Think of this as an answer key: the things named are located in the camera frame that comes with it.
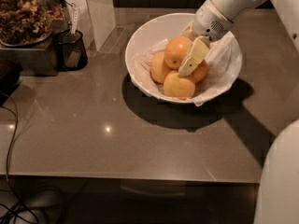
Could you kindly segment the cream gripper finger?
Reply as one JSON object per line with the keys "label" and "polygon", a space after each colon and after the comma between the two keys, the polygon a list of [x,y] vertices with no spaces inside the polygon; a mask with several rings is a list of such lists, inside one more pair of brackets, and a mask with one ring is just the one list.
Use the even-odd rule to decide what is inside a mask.
{"label": "cream gripper finger", "polygon": [[193,30],[192,28],[192,22],[190,22],[180,33],[182,36],[189,38],[191,41],[193,41],[198,34]]}
{"label": "cream gripper finger", "polygon": [[210,42],[204,36],[196,37],[188,46],[187,54],[181,62],[178,72],[181,76],[189,76],[205,59],[210,51]]}

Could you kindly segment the white rounded gripper body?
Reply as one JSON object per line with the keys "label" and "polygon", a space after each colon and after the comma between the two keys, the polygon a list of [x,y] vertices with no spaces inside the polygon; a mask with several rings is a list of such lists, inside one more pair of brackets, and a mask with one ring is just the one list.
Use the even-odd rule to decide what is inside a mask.
{"label": "white rounded gripper body", "polygon": [[206,0],[196,11],[192,30],[210,41],[224,37],[232,28],[233,23],[221,14],[211,0]]}

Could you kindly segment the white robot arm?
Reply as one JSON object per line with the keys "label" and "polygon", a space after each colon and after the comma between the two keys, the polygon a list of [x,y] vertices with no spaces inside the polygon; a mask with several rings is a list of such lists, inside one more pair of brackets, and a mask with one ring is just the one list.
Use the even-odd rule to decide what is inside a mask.
{"label": "white robot arm", "polygon": [[[226,27],[263,0],[206,0],[198,9],[192,29],[208,33],[212,20]],[[183,110],[182,128],[192,132],[223,118],[239,136],[262,167],[257,196],[249,202],[249,217],[240,196],[250,188],[234,180],[215,182],[208,190],[204,208],[194,224],[299,224],[299,106],[298,106],[298,0],[270,0],[284,24],[291,43],[278,40],[267,27],[260,38],[252,40],[255,53],[247,58],[249,76],[258,84],[258,110],[270,125],[280,128],[273,135],[244,107],[244,99],[254,90],[242,80],[227,95],[202,108]]]}

